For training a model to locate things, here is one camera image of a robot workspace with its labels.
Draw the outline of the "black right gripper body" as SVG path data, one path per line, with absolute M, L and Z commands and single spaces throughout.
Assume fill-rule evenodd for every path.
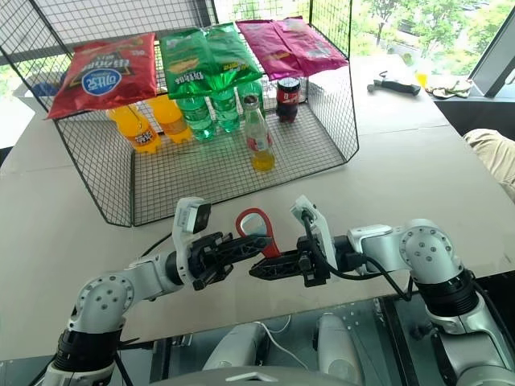
M 298 265 L 303 275 L 304 286 L 307 288 L 318 285 L 325 285 L 331 277 L 329 269 L 321 262 L 321 250 L 315 242 L 312 244 L 306 236 L 301 236 L 297 240 L 297 250 L 299 252 Z

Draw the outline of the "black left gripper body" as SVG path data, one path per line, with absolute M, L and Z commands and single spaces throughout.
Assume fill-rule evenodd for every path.
M 193 276 L 194 290 L 204 290 L 208 285 L 223 281 L 233 270 L 231 264 L 222 263 L 220 246 L 233 240 L 233 234 L 215 232 L 202 236 L 192 243 L 188 258 L 188 271 Z

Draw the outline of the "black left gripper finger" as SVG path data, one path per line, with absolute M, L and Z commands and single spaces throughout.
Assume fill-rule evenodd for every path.
M 232 252 L 261 252 L 273 239 L 270 236 L 245 236 L 229 241 L 225 248 Z
M 228 249 L 225 254 L 225 265 L 232 265 L 240 261 L 253 258 L 262 252 L 262 248 L 254 246 L 237 246 Z

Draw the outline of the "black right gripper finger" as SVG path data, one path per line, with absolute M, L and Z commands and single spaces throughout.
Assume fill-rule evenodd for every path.
M 265 281 L 275 281 L 303 274 L 297 263 L 281 263 L 256 264 L 249 270 L 249 275 Z
M 264 258 L 259 262 L 264 267 L 291 267 L 297 266 L 299 261 L 299 252 L 297 250 L 286 251 L 281 253 L 279 257 Z

